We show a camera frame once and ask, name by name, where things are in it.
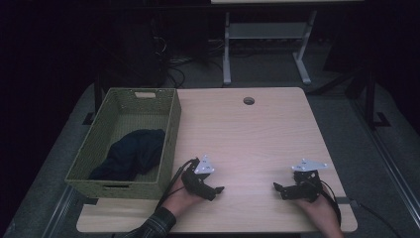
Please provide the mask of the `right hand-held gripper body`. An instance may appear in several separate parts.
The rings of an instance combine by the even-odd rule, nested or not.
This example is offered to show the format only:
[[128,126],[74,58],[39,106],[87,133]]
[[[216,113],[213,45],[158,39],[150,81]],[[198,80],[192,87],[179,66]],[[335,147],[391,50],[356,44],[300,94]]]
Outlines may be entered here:
[[291,167],[295,185],[285,190],[287,199],[308,199],[315,201],[323,186],[319,177],[319,171],[328,168],[325,163],[302,159],[298,165]]

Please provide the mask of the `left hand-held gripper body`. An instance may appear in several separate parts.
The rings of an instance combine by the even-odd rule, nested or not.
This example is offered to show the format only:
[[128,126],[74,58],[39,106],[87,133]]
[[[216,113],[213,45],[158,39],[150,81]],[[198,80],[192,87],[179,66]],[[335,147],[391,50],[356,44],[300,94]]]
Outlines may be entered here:
[[199,195],[201,190],[210,190],[213,187],[207,185],[204,180],[214,173],[209,158],[204,155],[202,159],[194,159],[188,169],[182,174],[181,179],[186,190]]

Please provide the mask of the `dark blue garment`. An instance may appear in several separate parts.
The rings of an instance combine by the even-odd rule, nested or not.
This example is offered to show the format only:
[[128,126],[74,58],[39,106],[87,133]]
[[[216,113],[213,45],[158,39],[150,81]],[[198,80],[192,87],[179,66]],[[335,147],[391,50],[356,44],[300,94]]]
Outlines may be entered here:
[[111,145],[104,162],[89,175],[94,180],[134,180],[158,166],[165,132],[162,129],[133,131]]

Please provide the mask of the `green woven basket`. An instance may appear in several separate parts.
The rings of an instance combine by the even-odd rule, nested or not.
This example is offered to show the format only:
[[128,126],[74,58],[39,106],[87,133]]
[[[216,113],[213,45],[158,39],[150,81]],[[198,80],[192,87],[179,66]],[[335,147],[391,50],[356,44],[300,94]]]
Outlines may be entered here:
[[[91,198],[161,198],[172,178],[180,115],[174,88],[109,89],[65,181]],[[158,166],[124,181],[89,177],[105,161],[112,144],[141,129],[164,131]]]

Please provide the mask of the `person's left hand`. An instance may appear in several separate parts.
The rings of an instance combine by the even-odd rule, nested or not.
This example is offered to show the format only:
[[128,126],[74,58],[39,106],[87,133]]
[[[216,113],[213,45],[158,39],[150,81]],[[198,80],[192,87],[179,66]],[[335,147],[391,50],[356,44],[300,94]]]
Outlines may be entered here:
[[203,198],[188,192],[179,178],[169,191],[170,196],[162,203],[162,207],[170,211],[175,218],[179,218],[188,208],[203,201]]

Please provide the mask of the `person's right hand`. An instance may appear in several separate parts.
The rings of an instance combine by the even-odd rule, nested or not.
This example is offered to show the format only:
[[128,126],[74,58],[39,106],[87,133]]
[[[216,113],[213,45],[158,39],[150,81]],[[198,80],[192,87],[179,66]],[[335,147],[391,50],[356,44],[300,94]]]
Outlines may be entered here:
[[323,195],[319,195],[313,202],[296,199],[293,203],[303,210],[320,231],[328,233],[341,230],[334,208]]

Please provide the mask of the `grey table clamp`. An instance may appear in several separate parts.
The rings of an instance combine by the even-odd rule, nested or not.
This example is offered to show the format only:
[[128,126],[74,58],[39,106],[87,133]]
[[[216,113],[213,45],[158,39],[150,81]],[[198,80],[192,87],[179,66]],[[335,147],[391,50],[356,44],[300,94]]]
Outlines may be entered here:
[[349,198],[349,197],[346,197],[346,196],[345,197],[343,197],[343,196],[336,197],[336,202],[338,204],[348,204],[351,207],[359,207],[360,206],[359,203],[355,199],[352,199],[352,198]]

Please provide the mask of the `black stand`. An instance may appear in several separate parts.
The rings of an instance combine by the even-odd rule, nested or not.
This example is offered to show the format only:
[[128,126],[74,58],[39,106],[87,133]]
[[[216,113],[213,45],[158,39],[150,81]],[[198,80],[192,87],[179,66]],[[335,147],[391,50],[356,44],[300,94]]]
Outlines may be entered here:
[[368,127],[375,130],[377,127],[389,127],[390,123],[382,112],[374,110],[375,78],[366,68],[358,67],[351,72],[351,83],[345,91],[348,98],[357,100],[364,94],[363,118]]

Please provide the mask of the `grey metal stand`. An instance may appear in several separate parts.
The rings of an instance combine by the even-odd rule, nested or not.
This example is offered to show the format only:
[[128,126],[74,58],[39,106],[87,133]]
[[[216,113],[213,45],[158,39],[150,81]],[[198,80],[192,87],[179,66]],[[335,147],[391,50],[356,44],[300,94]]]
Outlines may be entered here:
[[223,84],[232,83],[230,65],[231,40],[300,40],[301,46],[292,54],[300,78],[304,85],[310,85],[311,79],[303,62],[303,57],[312,33],[316,11],[309,14],[306,22],[291,23],[233,23],[230,13],[225,14],[224,53],[222,57]]

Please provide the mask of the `aluminium rail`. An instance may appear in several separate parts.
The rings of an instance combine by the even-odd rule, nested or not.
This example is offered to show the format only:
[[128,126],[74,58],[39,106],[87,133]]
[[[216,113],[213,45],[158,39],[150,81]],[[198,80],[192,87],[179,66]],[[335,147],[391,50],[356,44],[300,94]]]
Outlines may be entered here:
[[368,108],[362,107],[358,100],[352,100],[351,105],[379,153],[382,164],[394,183],[394,186],[416,224],[417,229],[420,230],[420,199],[416,196],[412,187],[405,179],[402,170],[398,167],[394,157],[391,155],[377,132],[378,128],[390,128],[390,122],[382,112],[374,112],[371,116],[367,116],[366,110]]
[[67,185],[53,210],[52,216],[43,232],[42,238],[56,237],[64,222],[74,195],[75,190],[70,185]]

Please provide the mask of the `black post with foot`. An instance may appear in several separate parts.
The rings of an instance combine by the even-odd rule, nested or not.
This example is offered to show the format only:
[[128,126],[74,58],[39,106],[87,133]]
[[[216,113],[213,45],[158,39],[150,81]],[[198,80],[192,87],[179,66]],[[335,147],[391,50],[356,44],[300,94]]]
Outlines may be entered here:
[[100,109],[100,106],[102,104],[102,100],[103,100],[103,88],[102,88],[102,80],[101,80],[101,76],[97,75],[95,78],[95,81],[93,83],[93,89],[94,89],[94,111],[93,112],[89,112],[84,120],[83,120],[83,125],[91,125],[95,119],[95,116],[97,114],[97,112]]

